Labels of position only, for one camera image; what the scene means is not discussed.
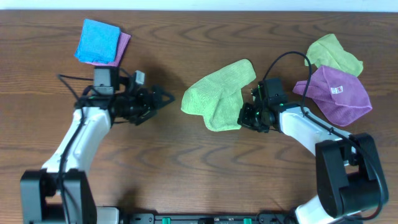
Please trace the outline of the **light green cloth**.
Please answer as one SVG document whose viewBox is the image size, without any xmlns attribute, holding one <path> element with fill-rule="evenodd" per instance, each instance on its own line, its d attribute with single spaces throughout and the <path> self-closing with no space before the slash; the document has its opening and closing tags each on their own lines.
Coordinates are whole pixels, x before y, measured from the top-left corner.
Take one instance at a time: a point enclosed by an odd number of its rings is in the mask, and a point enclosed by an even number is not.
<svg viewBox="0 0 398 224">
<path fill-rule="evenodd" d="M 243 107 L 242 88 L 256 79 L 252 63 L 241 59 L 194 83 L 182 98 L 181 110 L 202 116 L 207 129 L 214 132 L 237 130 Z"/>
</svg>

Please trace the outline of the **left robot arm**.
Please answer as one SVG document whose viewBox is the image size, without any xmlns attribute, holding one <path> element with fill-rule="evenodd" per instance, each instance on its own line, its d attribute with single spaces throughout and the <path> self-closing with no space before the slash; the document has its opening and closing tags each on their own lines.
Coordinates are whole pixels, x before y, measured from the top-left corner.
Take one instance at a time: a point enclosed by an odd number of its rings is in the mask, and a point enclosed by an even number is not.
<svg viewBox="0 0 398 224">
<path fill-rule="evenodd" d="M 88 86 L 76 102 L 73 121 L 53 156 L 21 177 L 24 223 L 119 223 L 116 207 L 98 207 L 88 182 L 91 163 L 116 118 L 136 126 L 174 101 L 161 86 Z"/>
</svg>

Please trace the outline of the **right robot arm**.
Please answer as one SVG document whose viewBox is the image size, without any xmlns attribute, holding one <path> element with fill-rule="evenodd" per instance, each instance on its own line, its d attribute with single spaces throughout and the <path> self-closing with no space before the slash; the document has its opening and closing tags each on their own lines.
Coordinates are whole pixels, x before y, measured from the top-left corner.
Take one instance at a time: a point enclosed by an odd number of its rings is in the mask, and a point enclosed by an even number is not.
<svg viewBox="0 0 398 224">
<path fill-rule="evenodd" d="M 317 195 L 294 211 L 296 223 L 362 223 L 376 218 L 389 192 L 374 139 L 351 134 L 317 118 L 296 103 L 246 103 L 238 124 L 294 138 L 316 160 Z"/>
</svg>

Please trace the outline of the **folded pink cloth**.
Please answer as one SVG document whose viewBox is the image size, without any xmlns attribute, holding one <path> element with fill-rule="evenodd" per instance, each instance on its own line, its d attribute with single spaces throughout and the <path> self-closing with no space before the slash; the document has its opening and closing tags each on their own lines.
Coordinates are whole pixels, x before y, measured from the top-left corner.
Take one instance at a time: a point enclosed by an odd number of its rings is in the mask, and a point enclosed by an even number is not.
<svg viewBox="0 0 398 224">
<path fill-rule="evenodd" d="M 99 63 L 99 62 L 88 62 L 88 64 L 91 65 L 96 65 L 96 66 L 112 66 L 112 67 L 118 67 L 125 49 L 127 48 L 128 42 L 131 38 L 131 35 L 126 34 L 126 33 L 121 33 L 119 36 L 119 40 L 118 40 L 118 47 L 117 47 L 117 52 L 116 52 L 116 57 L 114 59 L 113 62 L 109 62 L 109 63 Z"/>
</svg>

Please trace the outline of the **folded blue cloth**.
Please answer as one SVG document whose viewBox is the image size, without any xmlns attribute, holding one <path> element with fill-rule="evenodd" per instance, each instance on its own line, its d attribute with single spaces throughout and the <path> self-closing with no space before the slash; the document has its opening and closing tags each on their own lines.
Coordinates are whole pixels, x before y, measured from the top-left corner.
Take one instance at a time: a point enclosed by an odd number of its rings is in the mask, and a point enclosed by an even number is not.
<svg viewBox="0 0 398 224">
<path fill-rule="evenodd" d="M 85 19 L 75 57 L 89 63 L 114 61 L 120 34 L 119 27 Z"/>
</svg>

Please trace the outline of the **crumpled purple cloth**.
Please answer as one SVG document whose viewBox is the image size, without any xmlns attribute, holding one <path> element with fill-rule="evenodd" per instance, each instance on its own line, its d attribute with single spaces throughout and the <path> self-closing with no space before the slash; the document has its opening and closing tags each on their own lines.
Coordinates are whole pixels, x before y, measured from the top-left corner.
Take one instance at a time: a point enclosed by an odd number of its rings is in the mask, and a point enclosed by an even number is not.
<svg viewBox="0 0 398 224">
<path fill-rule="evenodd" d="M 304 91 L 306 84 L 297 82 L 293 92 L 311 98 L 335 125 L 347 126 L 373 109 L 367 91 L 352 74 L 322 65 Z"/>
</svg>

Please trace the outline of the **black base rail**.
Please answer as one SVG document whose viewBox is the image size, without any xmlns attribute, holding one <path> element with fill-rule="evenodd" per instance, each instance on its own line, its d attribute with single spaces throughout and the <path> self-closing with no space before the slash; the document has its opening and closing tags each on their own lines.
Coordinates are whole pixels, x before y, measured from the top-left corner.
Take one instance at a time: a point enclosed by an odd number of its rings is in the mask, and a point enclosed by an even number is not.
<svg viewBox="0 0 398 224">
<path fill-rule="evenodd" d="M 258 215 L 155 215 L 133 213 L 125 215 L 119 224 L 296 224 L 294 217 L 284 213 Z"/>
</svg>

